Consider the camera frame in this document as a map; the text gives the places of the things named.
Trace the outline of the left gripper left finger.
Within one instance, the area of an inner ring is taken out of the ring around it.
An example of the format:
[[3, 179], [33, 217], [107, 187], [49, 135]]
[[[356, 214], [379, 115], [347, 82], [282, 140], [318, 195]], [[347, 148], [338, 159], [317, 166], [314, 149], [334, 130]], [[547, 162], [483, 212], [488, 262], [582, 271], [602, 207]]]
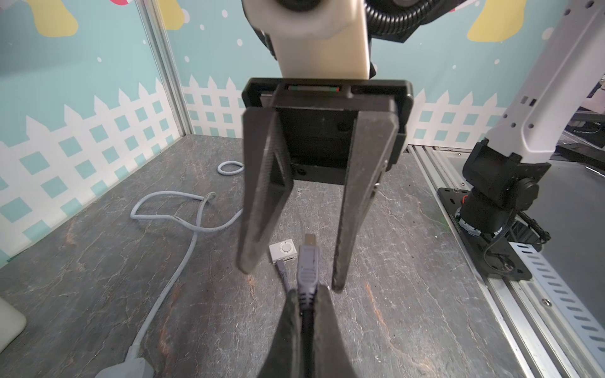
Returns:
[[274, 338], [258, 377], [299, 377], [301, 368], [299, 297], [292, 289], [285, 299]]

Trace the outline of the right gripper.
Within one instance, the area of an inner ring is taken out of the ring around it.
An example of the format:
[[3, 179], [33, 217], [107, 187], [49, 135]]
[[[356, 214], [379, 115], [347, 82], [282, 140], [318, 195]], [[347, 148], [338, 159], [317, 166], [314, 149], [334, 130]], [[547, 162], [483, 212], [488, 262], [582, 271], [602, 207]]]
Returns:
[[381, 177], [398, 162], [406, 141], [411, 82], [251, 78], [242, 97], [244, 208], [237, 267], [250, 274], [259, 263], [293, 177], [337, 185], [345, 178], [332, 269], [332, 289], [342, 292]]

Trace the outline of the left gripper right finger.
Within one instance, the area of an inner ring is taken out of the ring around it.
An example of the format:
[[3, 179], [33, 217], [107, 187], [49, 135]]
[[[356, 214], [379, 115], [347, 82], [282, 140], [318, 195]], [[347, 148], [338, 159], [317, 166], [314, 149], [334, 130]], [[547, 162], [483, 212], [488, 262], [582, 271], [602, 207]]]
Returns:
[[329, 289], [319, 285], [314, 300], [313, 377], [356, 377], [338, 327]]

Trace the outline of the silver mp3 player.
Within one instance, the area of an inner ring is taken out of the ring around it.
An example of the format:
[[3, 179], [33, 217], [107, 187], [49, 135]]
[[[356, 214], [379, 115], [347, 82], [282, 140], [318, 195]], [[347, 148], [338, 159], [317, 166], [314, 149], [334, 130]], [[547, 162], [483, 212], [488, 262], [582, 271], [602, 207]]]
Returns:
[[297, 257], [297, 250], [292, 239], [286, 239], [269, 245], [269, 255], [272, 263], [286, 262]]

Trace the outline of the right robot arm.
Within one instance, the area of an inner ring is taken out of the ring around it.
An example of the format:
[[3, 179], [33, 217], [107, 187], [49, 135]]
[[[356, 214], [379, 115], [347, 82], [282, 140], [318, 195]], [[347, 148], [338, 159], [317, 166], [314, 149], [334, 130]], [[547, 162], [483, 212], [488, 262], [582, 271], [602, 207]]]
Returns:
[[602, 1], [245, 1], [278, 79], [242, 94], [237, 264], [258, 264], [295, 180], [343, 187], [332, 286], [408, 143], [471, 149], [460, 225], [494, 235], [537, 198], [604, 72]]

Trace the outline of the grey power strip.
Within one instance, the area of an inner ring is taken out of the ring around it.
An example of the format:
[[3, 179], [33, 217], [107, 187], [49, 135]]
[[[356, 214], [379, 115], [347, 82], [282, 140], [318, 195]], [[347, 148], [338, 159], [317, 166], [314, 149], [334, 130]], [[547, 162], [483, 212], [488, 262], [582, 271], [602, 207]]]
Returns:
[[134, 358], [100, 371], [95, 378], [153, 378], [154, 369], [145, 358]]

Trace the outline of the white box brown lid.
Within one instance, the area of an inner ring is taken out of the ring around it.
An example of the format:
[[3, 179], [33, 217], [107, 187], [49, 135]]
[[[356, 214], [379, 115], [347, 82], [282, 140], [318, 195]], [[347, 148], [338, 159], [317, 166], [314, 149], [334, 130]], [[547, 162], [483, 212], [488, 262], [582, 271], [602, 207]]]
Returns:
[[22, 312], [0, 299], [0, 352], [3, 352], [20, 334], [22, 334], [27, 320]]

